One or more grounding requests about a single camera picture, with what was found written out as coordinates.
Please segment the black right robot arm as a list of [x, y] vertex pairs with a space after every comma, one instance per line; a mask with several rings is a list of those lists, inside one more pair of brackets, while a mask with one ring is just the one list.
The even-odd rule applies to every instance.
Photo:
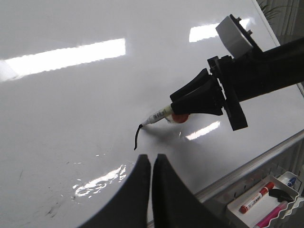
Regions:
[[[227, 113], [233, 130], [247, 127], [240, 103], [297, 84], [304, 79], [304, 41], [298, 39], [266, 52], [208, 60], [192, 81], [171, 94], [170, 110], [182, 114]], [[223, 228], [178, 177], [167, 157], [158, 155], [152, 176], [152, 208], [157, 228]]]

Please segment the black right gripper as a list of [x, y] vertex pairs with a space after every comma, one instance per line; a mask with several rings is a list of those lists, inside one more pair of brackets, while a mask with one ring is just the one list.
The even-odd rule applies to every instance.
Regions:
[[233, 76], [233, 59], [230, 56], [218, 56], [207, 60], [210, 71], [223, 87], [224, 96], [217, 81], [209, 80], [207, 69], [185, 86], [170, 95], [171, 107], [175, 114], [212, 114], [223, 115], [222, 107], [227, 113], [233, 131], [247, 128], [247, 120], [240, 106], [234, 86], [230, 79]]

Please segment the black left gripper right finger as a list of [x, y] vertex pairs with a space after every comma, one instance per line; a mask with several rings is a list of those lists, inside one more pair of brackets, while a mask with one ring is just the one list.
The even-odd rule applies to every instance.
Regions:
[[153, 220], [156, 228], [227, 228], [191, 193], [165, 154], [153, 167]]

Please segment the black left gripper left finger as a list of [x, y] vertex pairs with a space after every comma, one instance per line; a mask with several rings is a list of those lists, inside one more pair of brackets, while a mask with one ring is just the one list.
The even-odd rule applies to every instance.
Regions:
[[81, 228], [146, 228], [151, 164], [140, 154], [136, 164], [111, 200]]

